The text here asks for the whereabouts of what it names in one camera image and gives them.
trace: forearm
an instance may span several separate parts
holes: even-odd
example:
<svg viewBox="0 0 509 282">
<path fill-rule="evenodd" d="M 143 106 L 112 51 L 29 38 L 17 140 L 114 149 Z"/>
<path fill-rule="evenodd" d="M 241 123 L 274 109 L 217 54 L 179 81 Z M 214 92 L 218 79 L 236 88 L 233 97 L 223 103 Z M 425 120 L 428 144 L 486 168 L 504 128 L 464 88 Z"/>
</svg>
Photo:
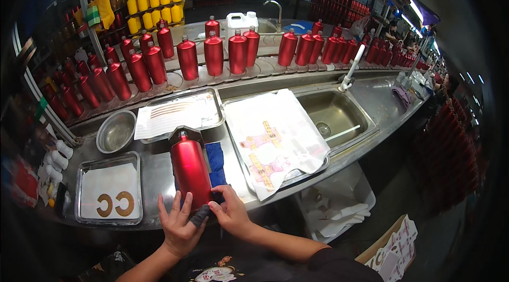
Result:
<svg viewBox="0 0 509 282">
<path fill-rule="evenodd" d="M 117 282 L 156 282 L 179 260 L 180 258 L 174 256 L 161 246 L 156 250 L 156 252 L 152 253 L 148 258 L 140 262 L 137 266 L 122 274 L 117 279 Z"/>
<path fill-rule="evenodd" d="M 255 225 L 247 242 L 265 247 L 283 258 L 306 263 L 318 250 L 330 248 L 325 243 L 283 234 Z"/>
</svg>

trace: person's right hand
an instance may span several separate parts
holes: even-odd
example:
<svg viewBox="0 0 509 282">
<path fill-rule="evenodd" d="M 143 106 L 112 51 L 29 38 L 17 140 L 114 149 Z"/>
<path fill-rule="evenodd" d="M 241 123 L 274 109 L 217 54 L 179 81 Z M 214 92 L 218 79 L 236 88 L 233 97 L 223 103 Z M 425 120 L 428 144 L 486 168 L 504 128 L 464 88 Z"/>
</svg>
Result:
<svg viewBox="0 0 509 282">
<path fill-rule="evenodd" d="M 249 220 L 244 202 L 231 186 L 216 186 L 212 191 L 222 193 L 225 198 L 221 206 L 216 202 L 209 202 L 210 210 L 216 215 L 220 225 L 235 237 L 246 240 L 257 225 Z"/>
</svg>

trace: sink drain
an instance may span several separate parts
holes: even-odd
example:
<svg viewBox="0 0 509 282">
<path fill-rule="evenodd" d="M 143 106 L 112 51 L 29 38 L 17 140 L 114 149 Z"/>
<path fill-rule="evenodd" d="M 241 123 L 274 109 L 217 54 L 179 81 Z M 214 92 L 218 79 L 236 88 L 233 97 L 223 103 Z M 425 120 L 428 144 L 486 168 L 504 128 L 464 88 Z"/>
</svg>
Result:
<svg viewBox="0 0 509 282">
<path fill-rule="evenodd" d="M 330 126 L 328 126 L 327 124 L 323 122 L 318 122 L 316 124 L 316 127 L 318 129 L 318 132 L 323 138 L 327 138 L 330 136 Z"/>
</svg>

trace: hand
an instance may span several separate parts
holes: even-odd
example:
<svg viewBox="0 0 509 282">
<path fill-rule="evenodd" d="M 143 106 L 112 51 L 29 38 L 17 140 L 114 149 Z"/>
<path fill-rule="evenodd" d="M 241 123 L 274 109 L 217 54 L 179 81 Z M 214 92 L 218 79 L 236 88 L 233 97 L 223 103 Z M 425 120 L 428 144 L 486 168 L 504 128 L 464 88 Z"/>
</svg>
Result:
<svg viewBox="0 0 509 282">
<path fill-rule="evenodd" d="M 180 210 L 181 197 L 182 194 L 180 190 L 177 190 L 169 215 L 162 202 L 161 194 L 159 194 L 157 200 L 159 218 L 161 219 L 162 230 L 164 231 L 162 247 L 178 258 L 182 258 L 196 246 L 205 229 L 205 223 L 208 220 L 208 217 L 206 217 L 199 228 L 192 222 L 188 222 L 187 219 L 191 211 L 192 193 L 187 193 L 182 210 Z"/>
<path fill-rule="evenodd" d="M 231 186 L 216 186 L 212 191 L 222 193 L 225 198 L 221 206 L 216 202 L 209 202 L 210 210 L 216 215 L 220 225 L 235 237 L 247 240 L 258 226 L 249 220 L 244 202 Z"/>
</svg>

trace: faucet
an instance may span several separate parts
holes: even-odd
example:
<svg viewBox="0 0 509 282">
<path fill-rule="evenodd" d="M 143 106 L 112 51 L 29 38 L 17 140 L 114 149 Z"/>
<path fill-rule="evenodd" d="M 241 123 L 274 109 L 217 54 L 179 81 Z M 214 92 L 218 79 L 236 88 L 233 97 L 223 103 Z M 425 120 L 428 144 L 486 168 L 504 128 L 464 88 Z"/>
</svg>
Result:
<svg viewBox="0 0 509 282">
<path fill-rule="evenodd" d="M 341 92 L 345 92 L 348 88 L 352 86 L 352 74 L 353 70 L 357 68 L 357 65 L 359 64 L 360 58 L 362 57 L 362 54 L 364 53 L 364 49 L 366 48 L 365 45 L 361 44 L 359 47 L 359 51 L 357 51 L 357 54 L 355 55 L 355 58 L 353 59 L 353 64 L 350 70 L 348 71 L 348 74 L 343 78 L 343 82 L 341 82 L 340 86 L 337 88 Z"/>
<path fill-rule="evenodd" d="M 276 4 L 277 7 L 279 7 L 279 18 L 277 19 L 277 32 L 280 33 L 281 32 L 281 18 L 283 17 L 283 8 L 281 7 L 281 5 L 277 2 L 277 1 L 266 1 L 263 3 L 263 5 L 267 5 L 268 3 L 273 3 L 273 4 Z"/>
</svg>

